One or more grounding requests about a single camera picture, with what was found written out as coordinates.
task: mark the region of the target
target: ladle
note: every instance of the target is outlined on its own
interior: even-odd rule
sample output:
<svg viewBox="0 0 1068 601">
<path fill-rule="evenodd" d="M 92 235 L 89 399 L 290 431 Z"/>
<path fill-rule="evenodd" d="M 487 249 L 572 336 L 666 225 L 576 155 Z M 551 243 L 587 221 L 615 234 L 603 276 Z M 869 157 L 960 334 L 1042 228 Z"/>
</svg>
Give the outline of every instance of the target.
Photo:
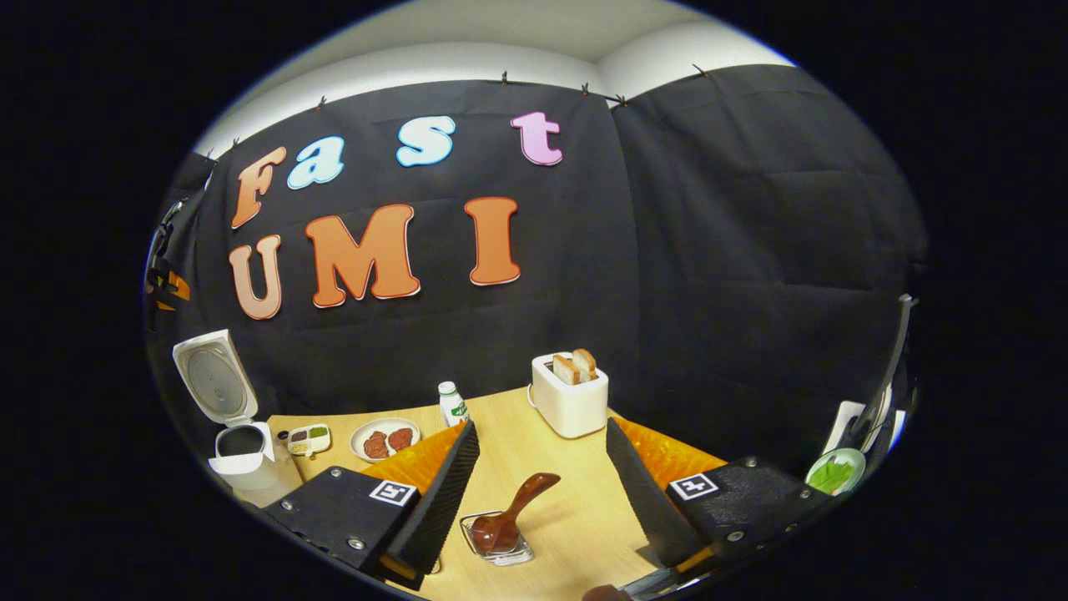
<svg viewBox="0 0 1068 601">
<path fill-rule="evenodd" d="M 504 513 L 482 516 L 471 524 L 471 538 L 475 549 L 483 554 L 513 551 L 519 544 L 519 528 L 516 526 L 519 512 L 534 497 L 559 481 L 560 476 L 556 474 L 538 473 L 527 478 Z"/>
</svg>

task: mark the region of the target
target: meat patty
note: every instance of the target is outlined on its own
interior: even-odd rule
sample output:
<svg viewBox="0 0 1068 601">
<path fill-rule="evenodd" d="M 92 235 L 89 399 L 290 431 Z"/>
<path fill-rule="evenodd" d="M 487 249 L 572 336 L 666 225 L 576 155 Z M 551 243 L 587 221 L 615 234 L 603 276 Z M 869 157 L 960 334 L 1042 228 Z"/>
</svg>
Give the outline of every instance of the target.
<svg viewBox="0 0 1068 601">
<path fill-rule="evenodd" d="M 386 433 L 375 430 L 371 438 L 363 443 L 363 453 L 372 459 L 389 457 L 390 449 L 386 448 Z"/>
<path fill-rule="evenodd" d="M 411 428 L 394 430 L 389 438 L 390 446 L 393 447 L 393 450 L 406 449 L 411 446 Z"/>
</svg>

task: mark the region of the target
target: blue letter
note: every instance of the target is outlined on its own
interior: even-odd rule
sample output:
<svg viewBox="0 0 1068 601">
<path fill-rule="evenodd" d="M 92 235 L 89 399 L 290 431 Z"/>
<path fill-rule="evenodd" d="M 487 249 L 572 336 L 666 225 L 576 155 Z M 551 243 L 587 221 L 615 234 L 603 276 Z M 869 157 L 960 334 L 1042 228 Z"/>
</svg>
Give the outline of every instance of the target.
<svg viewBox="0 0 1068 601">
<path fill-rule="evenodd" d="M 299 190 L 312 181 L 325 184 L 341 173 L 345 164 L 341 161 L 341 148 L 345 140 L 337 136 L 323 138 L 308 144 L 297 154 L 297 165 L 289 171 L 286 180 L 289 187 Z"/>
<path fill-rule="evenodd" d="M 397 160 L 405 167 L 438 162 L 453 152 L 453 139 L 449 133 L 455 130 L 456 124 L 447 116 L 412 118 L 397 132 L 397 138 L 405 144 L 397 151 Z"/>
</svg>

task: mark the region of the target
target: white plate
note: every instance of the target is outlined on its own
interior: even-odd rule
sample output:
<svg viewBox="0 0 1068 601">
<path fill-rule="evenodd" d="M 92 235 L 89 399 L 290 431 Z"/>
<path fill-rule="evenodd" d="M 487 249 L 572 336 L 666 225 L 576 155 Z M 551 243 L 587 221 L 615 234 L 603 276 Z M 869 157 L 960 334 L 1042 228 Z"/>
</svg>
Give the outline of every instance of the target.
<svg viewBox="0 0 1068 601">
<path fill-rule="evenodd" d="M 399 417 L 383 417 L 381 420 L 368 422 L 363 426 L 357 428 L 356 432 L 352 432 L 352 438 L 349 439 L 348 446 L 349 448 L 352 449 L 352 453 L 356 454 L 356 457 L 359 457 L 360 459 L 371 463 L 378 463 L 379 461 L 382 460 L 372 459 L 367 457 L 365 453 L 363 453 L 363 443 L 366 443 L 367 439 L 370 439 L 371 436 L 374 434 L 375 431 L 377 430 L 382 434 L 386 434 L 387 439 L 386 448 L 389 449 L 390 457 L 393 457 L 394 455 L 396 455 L 397 452 L 393 450 L 393 447 L 390 446 L 389 438 L 390 434 L 402 428 L 411 428 L 411 444 L 414 445 L 420 441 L 419 427 L 412 424 L 411 422 L 408 422 L 407 420 L 400 420 Z"/>
</svg>

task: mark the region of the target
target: green vegetable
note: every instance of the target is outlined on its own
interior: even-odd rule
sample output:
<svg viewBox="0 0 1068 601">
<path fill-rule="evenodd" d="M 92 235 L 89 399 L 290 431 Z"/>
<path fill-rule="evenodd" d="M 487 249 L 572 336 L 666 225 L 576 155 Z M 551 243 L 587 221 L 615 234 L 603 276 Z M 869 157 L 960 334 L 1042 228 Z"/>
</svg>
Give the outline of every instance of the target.
<svg viewBox="0 0 1068 601">
<path fill-rule="evenodd" d="M 808 486 L 821 493 L 834 494 L 834 491 L 853 475 L 853 470 L 855 469 L 848 463 L 828 461 L 812 475 Z"/>
</svg>

